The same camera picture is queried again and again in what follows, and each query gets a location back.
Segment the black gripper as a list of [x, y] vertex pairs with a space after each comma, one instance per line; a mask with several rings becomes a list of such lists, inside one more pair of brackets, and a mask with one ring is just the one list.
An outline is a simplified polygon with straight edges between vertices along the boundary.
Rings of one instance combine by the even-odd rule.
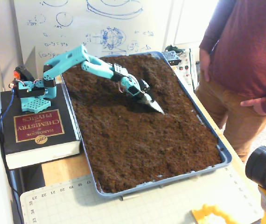
[[151, 97], [151, 87], [143, 79], [138, 79], [138, 83], [140, 86], [140, 91], [138, 92], [137, 96], [142, 96], [141, 99], [137, 100], [138, 103], [143, 103], [149, 106], [153, 106], [155, 100]]

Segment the person's right hand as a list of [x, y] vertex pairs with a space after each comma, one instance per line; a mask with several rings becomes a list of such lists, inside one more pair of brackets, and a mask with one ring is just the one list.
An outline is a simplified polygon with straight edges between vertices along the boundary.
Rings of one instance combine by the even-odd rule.
[[205, 78], [206, 82], [209, 82], [210, 81], [210, 75], [209, 75], [210, 54], [206, 50], [200, 49], [199, 59], [200, 59], [201, 75]]

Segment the person's left hand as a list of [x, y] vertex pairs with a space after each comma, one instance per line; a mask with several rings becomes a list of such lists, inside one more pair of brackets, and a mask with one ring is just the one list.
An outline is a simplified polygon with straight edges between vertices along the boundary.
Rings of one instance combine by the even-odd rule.
[[259, 115], [266, 115], [266, 97], [245, 100], [240, 103], [243, 107], [253, 107]]

